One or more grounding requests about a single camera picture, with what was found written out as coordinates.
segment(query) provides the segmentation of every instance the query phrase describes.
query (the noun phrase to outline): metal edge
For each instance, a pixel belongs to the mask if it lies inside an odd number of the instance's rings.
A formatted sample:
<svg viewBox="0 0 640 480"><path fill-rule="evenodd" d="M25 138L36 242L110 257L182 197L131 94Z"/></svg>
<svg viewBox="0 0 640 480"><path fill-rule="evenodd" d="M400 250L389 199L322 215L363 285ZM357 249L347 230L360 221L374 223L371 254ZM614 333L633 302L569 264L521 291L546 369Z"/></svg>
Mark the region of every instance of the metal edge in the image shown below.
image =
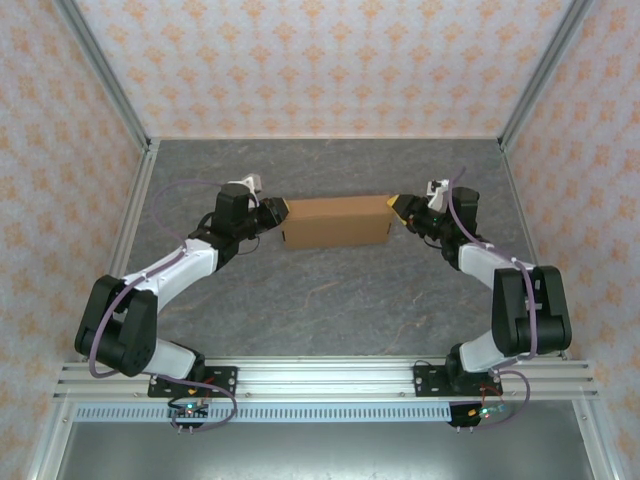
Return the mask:
<svg viewBox="0 0 640 480"><path fill-rule="evenodd" d="M442 135L237 135L237 136L217 136L208 137L181 137L166 135L157 137L159 140L495 140L495 135L471 135L443 137Z"/></svg>
<svg viewBox="0 0 640 480"><path fill-rule="evenodd" d="M58 11L62 17L65 19L69 29L76 37L76 40L80 44L80 48L84 52L87 60L107 91L113 105L118 113L120 113L131 138L133 138L141 150L146 149L148 145L148 137L142 122L129 102L120 82L118 82L118 79L111 69L104 52L98 45L98 42L91 32L86 19L82 15L82 11L78 7L78 4L75 0L54 0L54 3L58 7Z"/></svg>
<svg viewBox="0 0 640 480"><path fill-rule="evenodd" d="M534 264L538 264L538 254L536 253L536 249L533 245L533 238L531 236L531 231L529 230L529 225L527 223L527 218L524 215L524 209L522 208L522 203L520 202L520 196L518 195L518 190L516 188L516 183L513 178L513 172L511 171L511 166L509 165L509 157L506 151L502 151L502 163L507 172L507 179L509 180L509 186L511 188L511 193L513 194L513 199L516 204L516 209L518 210L518 216L520 217L520 223L522 224L522 229L524 230L524 238L527 241L527 248L529 249L529 254L531 255L531 260L533 260Z"/></svg>
<svg viewBox="0 0 640 480"><path fill-rule="evenodd" d="M162 142L162 140L165 140L164 138L161 137L152 137L149 139L149 150L151 150L153 153L158 153L158 149L160 148L160 142Z"/></svg>
<svg viewBox="0 0 640 480"><path fill-rule="evenodd" d="M441 364L444 359L433 364ZM415 401L413 357L221 357L214 363L241 369L239 401ZM516 369L527 375L533 400L599 398L588 362L544 358ZM65 364L54 401L153 401L146 396L148 378L116 375L96 380L86 363ZM503 379L505 399L521 400L524 385L516 377ZM432 397L430 401L460 401L471 397Z"/></svg>
<svg viewBox="0 0 640 480"><path fill-rule="evenodd" d="M573 0L567 9L567 13L560 22L558 30L542 55L535 72L509 117L502 135L499 137L502 150L508 149L512 140L516 138L520 127L531 112L547 80L551 77L571 39L578 31L584 15L592 4L593 0Z"/></svg>
<svg viewBox="0 0 640 480"><path fill-rule="evenodd" d="M142 213L151 174L153 173L156 155L157 150L149 150L142 155L140 160L138 173L131 188L131 194L123 214L122 227L118 234L109 266L109 274L116 278L123 276L127 268L133 240L140 221L140 214Z"/></svg>
<svg viewBox="0 0 640 480"><path fill-rule="evenodd" d="M573 409L595 480L625 480L602 401L574 400Z"/></svg>
<svg viewBox="0 0 640 480"><path fill-rule="evenodd" d="M36 448L27 479L50 480L58 477L76 409L75 402L54 404L54 410Z"/></svg>

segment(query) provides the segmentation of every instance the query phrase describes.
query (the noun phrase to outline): aluminum frame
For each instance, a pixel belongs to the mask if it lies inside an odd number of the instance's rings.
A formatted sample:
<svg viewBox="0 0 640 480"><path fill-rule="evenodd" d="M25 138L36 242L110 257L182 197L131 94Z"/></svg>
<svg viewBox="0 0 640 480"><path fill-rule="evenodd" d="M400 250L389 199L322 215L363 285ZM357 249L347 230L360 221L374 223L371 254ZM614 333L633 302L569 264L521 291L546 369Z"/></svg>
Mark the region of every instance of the aluminum frame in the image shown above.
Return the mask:
<svg viewBox="0 0 640 480"><path fill-rule="evenodd" d="M542 93L547 80L553 74L556 65L562 58L562 54L567 50L574 34L582 25L582 19L592 4L593 0L573 0L569 6L551 43L542 55L520 100L518 100L515 109L511 113L504 131L498 137L500 148L503 151L507 150L518 136L520 128Z"/></svg>
<svg viewBox="0 0 640 480"><path fill-rule="evenodd" d="M529 249L529 254L531 255L532 263L538 265L539 263L538 254L536 253L535 246L533 245L533 238L531 237L529 225L527 224L527 217L524 215L524 209L522 208L522 204L520 203L520 197L518 196L518 191L516 189L516 183L513 178L513 172L511 171L511 166L509 165L508 152L502 151L501 158L502 158L502 164L504 166L504 169L507 172L509 187L511 188L511 193L513 195L513 199L516 204L516 210L518 210L518 217L520 217L520 223L522 224L522 229L524 230L524 238L527 241L527 248Z"/></svg>
<svg viewBox="0 0 640 480"><path fill-rule="evenodd" d="M84 52L87 60L93 67L100 82L104 86L107 95L111 98L114 107L122 117L131 138L140 147L141 151L146 150L149 138L144 126L138 117L135 109L131 105L127 94L120 85L109 61L100 48L93 32L89 28L82 11L75 0L53 0L69 29L76 37L80 48Z"/></svg>
<svg viewBox="0 0 640 480"><path fill-rule="evenodd" d="M425 405L478 400L479 397L416 397L412 367L417 360L442 365L442 357L219 357L209 365L239 368L236 397L242 405L286 403L363 403ZM574 405L594 478L623 480L606 416L587 361L541 356L515 365L531 383L531 401L565 400ZM149 378L114 375L94 379L86 362L63 366L55 389L55 408L41 439L30 480L55 478L79 404L140 405L164 403L146 396ZM505 401L521 401L524 385L517 377L503 379Z"/></svg>
<svg viewBox="0 0 640 480"><path fill-rule="evenodd" d="M131 247L136 236L142 207L144 206L151 174L158 155L158 145L159 143L157 142L151 142L149 149L144 151L140 157L109 262L109 275L116 278L124 276L127 269Z"/></svg>

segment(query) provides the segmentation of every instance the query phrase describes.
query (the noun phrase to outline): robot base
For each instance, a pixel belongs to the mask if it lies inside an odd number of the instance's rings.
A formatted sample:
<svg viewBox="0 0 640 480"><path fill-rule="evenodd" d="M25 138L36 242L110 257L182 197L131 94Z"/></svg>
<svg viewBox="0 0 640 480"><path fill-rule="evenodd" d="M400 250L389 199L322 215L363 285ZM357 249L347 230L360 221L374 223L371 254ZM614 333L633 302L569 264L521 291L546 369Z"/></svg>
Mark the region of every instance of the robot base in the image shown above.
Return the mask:
<svg viewBox="0 0 640 480"><path fill-rule="evenodd" d="M482 396L482 386L489 385L502 393L488 373L465 372L460 362L460 345L451 349L444 365L414 365L413 385L416 397L475 397ZM485 396L496 396L485 390Z"/></svg>
<svg viewBox="0 0 640 480"><path fill-rule="evenodd" d="M202 380L199 381L214 387L224 388L235 396L238 384L238 367L204 367L204 375L202 375ZM155 385L149 383L147 395L151 398L203 398L207 396L210 398L227 398L226 395L208 388L195 389L162 379L158 379Z"/></svg>

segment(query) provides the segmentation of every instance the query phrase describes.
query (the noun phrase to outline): patterned wallpaper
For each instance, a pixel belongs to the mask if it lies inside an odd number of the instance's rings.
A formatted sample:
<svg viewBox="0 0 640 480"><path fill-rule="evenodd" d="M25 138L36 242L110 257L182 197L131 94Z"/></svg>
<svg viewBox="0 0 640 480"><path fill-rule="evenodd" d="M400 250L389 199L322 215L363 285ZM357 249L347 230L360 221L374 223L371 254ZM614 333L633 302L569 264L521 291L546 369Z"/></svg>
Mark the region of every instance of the patterned wallpaper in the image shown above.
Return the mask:
<svg viewBox="0 0 640 480"><path fill-rule="evenodd" d="M497 137L570 0L79 0L151 136Z"/></svg>
<svg viewBox="0 0 640 480"><path fill-rule="evenodd" d="M563 271L571 349L595 360L629 478L640 472L639 26L636 0L596 0L510 151L540 258Z"/></svg>
<svg viewBox="0 0 640 480"><path fill-rule="evenodd" d="M0 3L0 478L22 480L139 153L51 0Z"/></svg>

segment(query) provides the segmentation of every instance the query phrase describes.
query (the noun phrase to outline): cardboard box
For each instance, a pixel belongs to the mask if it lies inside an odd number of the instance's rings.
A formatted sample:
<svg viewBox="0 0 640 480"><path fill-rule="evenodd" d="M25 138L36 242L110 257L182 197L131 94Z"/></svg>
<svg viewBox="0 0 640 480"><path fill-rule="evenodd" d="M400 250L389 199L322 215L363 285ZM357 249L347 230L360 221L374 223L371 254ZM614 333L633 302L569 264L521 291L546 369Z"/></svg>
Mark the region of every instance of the cardboard box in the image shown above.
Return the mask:
<svg viewBox="0 0 640 480"><path fill-rule="evenodd" d="M385 243L393 221L388 195L287 200L282 238L289 249Z"/></svg>

